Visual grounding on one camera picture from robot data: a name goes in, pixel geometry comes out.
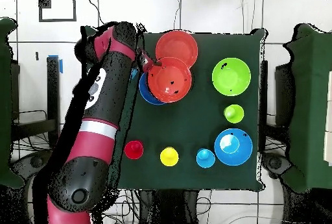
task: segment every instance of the floor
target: floor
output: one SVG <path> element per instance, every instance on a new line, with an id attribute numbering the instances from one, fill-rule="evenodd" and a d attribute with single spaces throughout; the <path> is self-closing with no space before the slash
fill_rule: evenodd
<path id="1" fill-rule="evenodd" d="M 292 38 L 299 23 L 311 23 L 329 32 L 332 24 L 332 0 L 76 0 L 77 21 L 39 22 L 38 0 L 0 0 L 0 16 L 18 21 L 18 29 L 9 35 L 14 57 L 21 65 L 19 80 L 20 111 L 46 110 L 46 57 L 63 60 L 60 74 L 61 123 L 71 100 L 71 90 L 80 78 L 80 63 L 73 48 L 80 38 L 80 25 L 98 26 L 103 21 L 144 24 L 149 32 L 185 29 L 191 32 L 242 34 L 264 27 L 268 31 L 265 60 L 268 60 L 268 122 L 276 113 L 274 68 L 287 63 L 290 56 L 282 44 Z M 73 0 L 52 0 L 51 9 L 43 9 L 43 19 L 73 18 Z M 21 121 L 43 119 L 42 113 L 22 114 Z M 27 151 L 14 151 L 16 160 Z M 283 211 L 281 184 L 261 170 L 265 189 L 249 191 L 201 191 L 197 211 L 200 224 L 280 224 Z M 211 208 L 206 198 L 211 201 Z M 110 213 L 121 213 L 125 196 Z M 113 219 L 105 218 L 105 223 Z M 125 217 L 131 222 L 132 215 Z"/>

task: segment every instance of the wire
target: wire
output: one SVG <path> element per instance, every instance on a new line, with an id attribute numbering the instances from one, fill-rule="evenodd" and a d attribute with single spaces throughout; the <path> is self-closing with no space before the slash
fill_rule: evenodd
<path id="1" fill-rule="evenodd" d="M 20 144 L 20 146 L 23 146 L 23 147 L 29 147 L 29 148 L 31 148 L 30 150 L 31 151 L 43 151 L 43 150 L 46 150 L 46 151 L 48 151 L 48 150 L 50 150 L 50 149 L 46 149 L 46 148 L 42 148 L 42 147 L 37 147 L 38 149 L 34 149 L 34 148 L 32 148 L 31 146 L 29 146 L 29 145 L 25 145 L 25 144 Z"/>
<path id="2" fill-rule="evenodd" d="M 174 23 L 173 23 L 173 30 L 175 30 L 176 15 L 178 14 L 178 11 L 179 11 L 179 9 L 180 9 L 180 1 L 179 1 L 179 0 L 178 0 L 178 3 L 179 3 L 179 7 L 178 7 L 178 9 L 177 9 L 176 12 L 175 12 L 175 18 L 174 18 Z"/>
<path id="3" fill-rule="evenodd" d="M 272 149 L 282 149 L 283 147 L 286 147 L 286 145 L 281 145 L 281 146 L 279 146 L 279 147 L 273 147 L 273 148 L 270 148 L 270 149 L 265 149 L 265 151 L 270 151 L 270 150 L 272 150 Z"/>
<path id="4" fill-rule="evenodd" d="M 124 193 L 126 194 L 126 201 L 124 201 L 124 202 L 128 203 L 129 210 L 131 209 L 132 212 L 133 212 L 133 214 L 132 214 L 132 224 L 134 224 L 135 217 L 139 220 L 139 216 L 135 212 L 135 208 L 137 209 L 137 211 L 138 211 L 138 208 L 135 205 L 133 194 L 132 194 L 132 197 L 130 198 L 129 196 L 127 196 L 126 192 L 127 192 L 127 190 L 124 191 Z M 129 199 L 131 200 L 131 202 L 133 204 L 133 208 L 129 204 L 129 201 L 128 201 Z"/>
<path id="5" fill-rule="evenodd" d="M 108 215 L 108 214 L 102 213 L 102 215 L 104 216 L 103 219 L 104 218 L 110 218 L 110 219 L 115 220 L 116 223 L 119 222 L 120 224 L 125 224 L 120 219 L 118 219 L 118 218 L 115 217 L 115 216 L 118 216 L 117 214 L 116 215 L 112 215 L 112 214 Z"/>
<path id="6" fill-rule="evenodd" d="M 31 148 L 32 148 L 33 150 L 38 151 L 38 149 L 41 149 L 41 148 L 39 148 L 39 147 L 38 147 L 38 149 L 36 149 L 36 148 L 32 145 L 31 140 L 30 140 L 30 137 L 28 137 L 28 141 L 29 141 L 30 146 L 31 146 Z"/>
<path id="7" fill-rule="evenodd" d="M 127 214 L 123 214 L 123 205 L 125 204 L 125 203 L 128 203 L 128 206 L 129 206 L 129 202 L 128 201 L 123 201 L 122 202 L 122 205 L 121 205 L 121 217 L 122 217 L 122 222 L 123 222 L 123 224 L 125 224 L 125 216 L 127 216 L 127 215 L 129 215 L 130 214 L 130 208 L 128 209 L 128 213 Z"/>
<path id="8" fill-rule="evenodd" d="M 19 112 L 19 114 L 21 114 L 21 113 L 28 113 L 28 112 L 43 112 L 45 114 L 45 119 L 47 119 L 47 113 L 44 110 L 27 110 L 25 112 Z"/>
<path id="9" fill-rule="evenodd" d="M 263 218 L 263 219 L 275 219 L 275 220 L 282 221 L 282 222 L 287 222 L 287 223 L 305 223 L 305 222 L 287 221 L 287 220 L 283 220 L 283 219 L 280 219 L 280 218 L 266 218 L 266 217 L 263 217 L 263 216 L 242 216 L 240 218 L 237 218 L 237 219 L 229 222 L 228 224 L 232 224 L 234 221 L 237 221 L 237 220 L 242 219 L 242 218 Z"/>
<path id="10" fill-rule="evenodd" d="M 33 222 L 32 222 L 32 218 L 34 218 L 34 216 L 31 216 L 30 218 L 29 218 L 29 221 L 30 221 L 30 224 L 34 224 Z"/>
<path id="11" fill-rule="evenodd" d="M 254 0 L 254 12 L 252 13 L 252 27 L 254 25 L 254 16 L 255 16 L 255 2 L 256 0 Z"/>
<path id="12" fill-rule="evenodd" d="M 22 149 L 22 148 L 15 148 L 13 147 L 13 149 L 17 150 L 17 151 L 34 151 L 33 149 Z"/>
<path id="13" fill-rule="evenodd" d="M 269 141 L 270 143 L 273 143 L 274 145 L 284 145 L 284 144 L 278 144 L 276 142 L 272 142 L 271 140 L 274 140 L 273 138 L 269 138 L 269 137 L 266 137 L 265 138 L 267 141 Z"/>
<path id="14" fill-rule="evenodd" d="M 211 203 L 211 201 L 207 198 L 207 197 L 199 197 L 198 199 L 197 199 L 197 202 L 198 202 L 198 200 L 199 199 L 207 199 L 207 201 L 209 201 L 209 208 L 205 211 L 205 212 L 202 212 L 202 213 L 198 213 L 197 215 L 199 216 L 199 215 L 202 215 L 202 214 L 205 214 L 205 213 L 207 213 L 207 212 L 209 212 L 210 211 L 210 209 L 211 209 L 211 207 L 212 207 L 212 203 Z"/>
<path id="15" fill-rule="evenodd" d="M 99 12 L 98 7 L 96 7 L 96 5 L 93 4 L 93 3 L 91 2 L 91 0 L 89 0 L 89 3 L 91 3 L 91 4 L 97 9 L 97 12 L 98 12 L 98 18 L 99 18 L 99 20 L 101 21 L 101 23 L 104 25 L 105 23 L 101 20 L 101 13 Z"/>
<path id="16" fill-rule="evenodd" d="M 38 138 L 44 140 L 45 142 L 47 142 L 49 144 L 49 141 L 46 139 L 45 133 L 43 133 L 43 135 L 44 135 L 44 138 L 42 138 L 42 137 L 40 137 L 38 135 L 35 135 L 35 137 L 38 137 Z"/>
<path id="17" fill-rule="evenodd" d="M 48 143 L 43 143 L 43 142 L 34 142 L 33 145 L 47 145 Z"/>

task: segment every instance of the yellow cup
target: yellow cup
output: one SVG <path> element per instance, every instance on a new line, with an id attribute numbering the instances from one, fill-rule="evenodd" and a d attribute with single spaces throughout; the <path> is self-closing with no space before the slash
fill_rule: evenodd
<path id="1" fill-rule="evenodd" d="M 179 154 L 173 147 L 167 147 L 160 153 L 161 163 L 172 167 L 179 161 Z"/>

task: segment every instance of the green bowl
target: green bowl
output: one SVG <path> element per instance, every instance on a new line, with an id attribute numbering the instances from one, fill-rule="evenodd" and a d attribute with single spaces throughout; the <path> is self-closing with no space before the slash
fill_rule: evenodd
<path id="1" fill-rule="evenodd" d="M 249 86 L 251 77 L 247 64 L 238 58 L 225 58 L 212 71 L 215 89 L 226 96 L 243 93 Z"/>

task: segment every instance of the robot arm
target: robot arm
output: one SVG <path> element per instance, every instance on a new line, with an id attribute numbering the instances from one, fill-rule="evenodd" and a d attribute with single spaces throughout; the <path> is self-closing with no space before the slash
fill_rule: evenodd
<path id="1" fill-rule="evenodd" d="M 136 59 L 136 30 L 131 23 L 120 22 L 100 35 L 89 37 L 84 43 L 84 54 L 78 52 L 82 44 L 80 40 L 75 46 L 77 58 L 82 60 L 82 56 L 86 56 L 93 64 L 110 48 L 90 88 L 75 143 L 65 164 L 51 181 L 47 198 L 49 224 L 90 224 L 87 211 L 106 191 L 115 134 L 132 63 Z"/>

